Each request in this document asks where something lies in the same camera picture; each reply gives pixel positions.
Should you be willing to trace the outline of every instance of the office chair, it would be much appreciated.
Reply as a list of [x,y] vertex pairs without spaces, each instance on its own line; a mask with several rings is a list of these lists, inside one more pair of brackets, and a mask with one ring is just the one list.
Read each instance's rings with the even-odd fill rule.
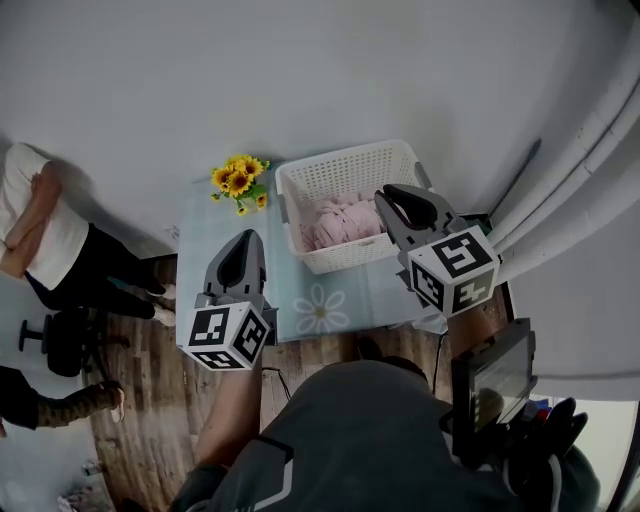
[[89,309],[71,308],[53,315],[47,315],[42,332],[29,329],[27,321],[22,322],[18,348],[24,351],[25,340],[42,341],[41,352],[47,355],[47,365],[56,375],[77,377],[81,370],[92,371],[89,364],[93,359],[102,380],[111,380],[100,356],[99,347],[118,344],[129,348],[129,340],[122,337],[106,336],[107,314],[97,311],[93,320],[89,319]]

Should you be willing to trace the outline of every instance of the table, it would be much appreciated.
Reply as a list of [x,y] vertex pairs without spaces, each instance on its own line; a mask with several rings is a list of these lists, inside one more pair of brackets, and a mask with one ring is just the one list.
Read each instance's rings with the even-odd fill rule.
[[202,291],[207,266],[225,243],[245,229],[254,229],[264,243],[264,295],[279,308],[278,342],[404,323],[425,315],[415,294],[396,276],[402,265],[395,256],[319,276],[295,258],[282,227],[274,176],[274,170],[266,173],[266,210],[243,217],[237,216],[231,201],[211,201],[208,178],[189,187],[178,251],[178,345],[189,339],[187,313]]

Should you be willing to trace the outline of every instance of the white shirt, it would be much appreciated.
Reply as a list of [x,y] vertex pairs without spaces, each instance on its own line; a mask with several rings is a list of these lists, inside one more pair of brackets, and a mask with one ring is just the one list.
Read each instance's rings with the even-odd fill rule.
[[[31,199],[31,180],[47,162],[49,160],[24,144],[15,144],[7,151],[0,182],[0,258],[7,250],[4,240]],[[87,221],[59,199],[27,270],[53,290],[78,259],[88,234]]]

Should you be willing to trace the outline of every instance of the black cable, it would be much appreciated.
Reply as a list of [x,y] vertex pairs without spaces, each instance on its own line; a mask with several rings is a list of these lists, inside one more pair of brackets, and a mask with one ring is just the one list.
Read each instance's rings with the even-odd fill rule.
[[264,366],[262,371],[268,370],[270,372],[278,372],[278,377],[280,377],[280,382],[282,382],[282,387],[284,388],[284,394],[287,397],[287,401],[291,400],[291,393],[289,393],[289,388],[287,387],[287,383],[284,381],[284,375],[282,375],[282,370],[280,368],[273,368],[271,366]]
[[433,396],[436,396],[436,379],[438,378],[438,363],[440,362],[440,349],[442,348],[442,341],[444,340],[445,336],[449,335],[449,331],[444,332],[440,335],[440,338],[438,339],[438,351],[436,352],[436,367],[433,370],[433,385],[431,386],[431,392],[433,393]]

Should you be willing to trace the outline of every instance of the pink towel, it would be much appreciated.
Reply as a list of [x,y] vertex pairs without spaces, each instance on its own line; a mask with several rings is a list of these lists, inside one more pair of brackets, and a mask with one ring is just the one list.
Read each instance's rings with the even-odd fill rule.
[[307,252],[383,232],[375,202],[362,201],[358,194],[345,194],[336,201],[325,199],[319,201],[316,208],[320,213],[318,222],[302,229],[302,239]]

